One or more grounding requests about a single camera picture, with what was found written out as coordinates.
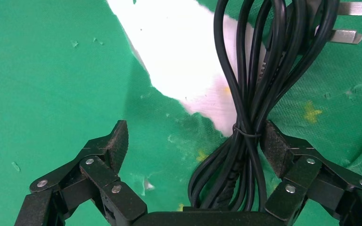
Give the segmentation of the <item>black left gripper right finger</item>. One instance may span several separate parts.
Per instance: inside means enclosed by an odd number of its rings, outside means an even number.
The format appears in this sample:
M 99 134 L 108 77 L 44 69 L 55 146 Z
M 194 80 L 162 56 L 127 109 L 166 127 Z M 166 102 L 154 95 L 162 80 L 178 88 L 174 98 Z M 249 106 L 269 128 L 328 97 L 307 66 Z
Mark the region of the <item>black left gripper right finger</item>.
M 362 226 L 362 175 L 324 158 L 308 141 L 265 123 L 260 146 L 280 184 L 265 210 L 282 225 L 295 223 L 308 200 L 320 204 L 341 226 Z

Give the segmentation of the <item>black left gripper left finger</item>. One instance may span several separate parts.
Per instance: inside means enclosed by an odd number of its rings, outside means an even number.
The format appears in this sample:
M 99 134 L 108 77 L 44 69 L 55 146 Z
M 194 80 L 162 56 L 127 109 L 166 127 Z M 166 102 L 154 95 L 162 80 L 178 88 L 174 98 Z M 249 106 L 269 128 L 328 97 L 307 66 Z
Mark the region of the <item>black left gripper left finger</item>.
M 89 140 L 70 162 L 34 180 L 16 218 L 17 226 L 63 226 L 92 201 L 112 226 L 131 226 L 147 213 L 144 201 L 119 177 L 128 150 L 127 122 Z

